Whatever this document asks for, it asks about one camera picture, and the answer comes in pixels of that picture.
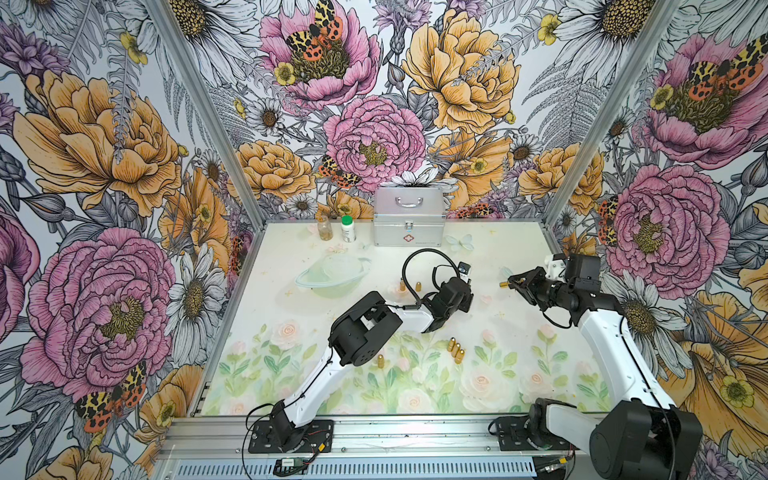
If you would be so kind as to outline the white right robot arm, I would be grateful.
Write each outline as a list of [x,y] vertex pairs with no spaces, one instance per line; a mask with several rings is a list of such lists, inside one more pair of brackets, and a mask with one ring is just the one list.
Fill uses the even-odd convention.
[[563,401],[538,398],[518,430],[534,448],[564,443],[587,454],[604,479],[685,479],[703,435],[701,423],[681,411],[652,375],[629,331],[628,308],[601,290],[600,266],[597,256],[557,254],[503,282],[541,313],[568,313],[613,401],[597,419]]

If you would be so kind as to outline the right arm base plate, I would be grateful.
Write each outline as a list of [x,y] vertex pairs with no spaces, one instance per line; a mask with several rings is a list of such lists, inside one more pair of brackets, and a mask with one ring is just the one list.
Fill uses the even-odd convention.
[[530,419],[522,415],[500,416],[488,424],[488,433],[495,437],[504,452],[570,451],[572,444],[563,438],[535,430]]

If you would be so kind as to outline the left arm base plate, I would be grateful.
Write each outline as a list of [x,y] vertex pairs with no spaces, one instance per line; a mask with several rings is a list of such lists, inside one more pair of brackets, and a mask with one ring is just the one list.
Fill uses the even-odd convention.
[[250,454],[323,453],[331,448],[334,427],[333,420],[313,420],[298,428],[275,428],[269,421],[257,421],[248,435],[247,451]]

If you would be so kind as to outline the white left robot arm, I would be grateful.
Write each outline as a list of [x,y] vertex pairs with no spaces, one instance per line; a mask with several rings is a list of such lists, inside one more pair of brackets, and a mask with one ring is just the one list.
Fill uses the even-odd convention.
[[396,332],[436,331],[454,313],[468,312],[472,300],[470,281],[462,277],[442,283],[418,305],[390,306],[380,293],[366,294],[334,321],[324,352],[300,387],[272,407],[269,443],[283,452],[298,447],[347,373],[374,359]]

